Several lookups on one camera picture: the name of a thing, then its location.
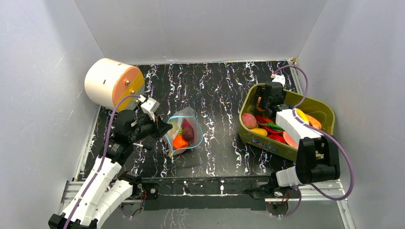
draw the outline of white enclosure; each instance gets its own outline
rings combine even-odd
[[[103,58],[72,0],[0,1],[2,229],[58,213],[96,115],[85,75]]]
[[[126,63],[297,57],[327,0],[75,0],[103,54]]]
[[[395,0],[1,0],[1,228],[47,228],[59,212],[96,114],[84,78],[103,57],[298,57],[353,161],[356,227],[403,227],[404,11]]]

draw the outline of black speckled floor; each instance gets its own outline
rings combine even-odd
[[[145,77],[146,97],[160,102],[167,117],[187,106],[196,110],[204,141],[195,149],[168,156],[165,143],[147,138],[142,144],[152,151],[134,148],[122,171],[142,177],[212,177],[269,175],[292,165],[279,156],[239,138],[238,114],[251,86],[270,80],[271,72],[287,65],[280,62],[222,62],[140,65]],[[291,72],[286,69],[286,89],[296,91]],[[101,149],[111,111],[101,108],[93,145],[87,157],[84,179]]]

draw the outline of olive green tray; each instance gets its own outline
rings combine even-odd
[[[263,150],[279,155],[288,160],[295,161],[297,159],[296,148],[283,144],[266,136],[258,135],[255,132],[247,129],[242,124],[242,114],[244,113],[251,113],[253,115],[259,114],[263,116],[265,115],[264,112],[256,110],[256,107],[252,105],[256,89],[260,85],[265,84],[259,83],[250,88],[245,102],[242,105],[241,112],[239,113],[239,136],[244,143],[257,146]],[[301,101],[302,95],[288,90],[284,91],[287,92],[284,103],[294,106]],[[335,113],[328,105],[324,104],[321,101],[307,97],[298,108],[301,109],[304,113],[311,115],[312,117],[317,119],[322,124],[323,131],[330,135],[333,134],[333,126],[335,125]]]

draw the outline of red pepper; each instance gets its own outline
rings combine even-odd
[[[262,118],[266,123],[274,123],[273,120],[271,120],[271,119],[269,119],[267,117],[262,117]]]
[[[256,118],[256,121],[258,121],[259,123],[268,123],[265,121],[264,117],[262,117],[258,114],[256,114],[255,118]],[[283,131],[273,130],[272,128],[267,127],[267,126],[262,125],[260,127],[265,129],[269,134],[273,134],[273,135],[282,135],[283,134]]]
[[[276,140],[276,141],[278,141],[278,142],[281,142],[281,143],[286,143],[286,141],[284,140],[284,138],[283,138],[283,136],[280,136],[280,135],[269,135],[269,136],[267,136],[267,137],[269,137],[269,138],[271,138],[271,139],[273,139],[273,140]]]

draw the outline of plastic bag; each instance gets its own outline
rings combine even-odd
[[[188,147],[174,149],[173,140],[177,136],[177,133],[179,132],[184,119],[186,119],[190,123],[190,125],[192,126],[192,128],[194,130],[194,141],[192,143],[190,143],[190,145]],[[195,112],[191,107],[188,106],[188,107],[182,109],[181,111],[174,113],[174,115],[168,119],[168,123],[171,123],[173,125],[173,128],[165,134],[163,140],[169,146],[169,153],[170,153],[169,155],[170,156],[181,154],[186,149],[195,148],[203,141],[203,139],[202,139],[203,130],[201,129],[201,126],[198,124],[197,120],[195,119]]]

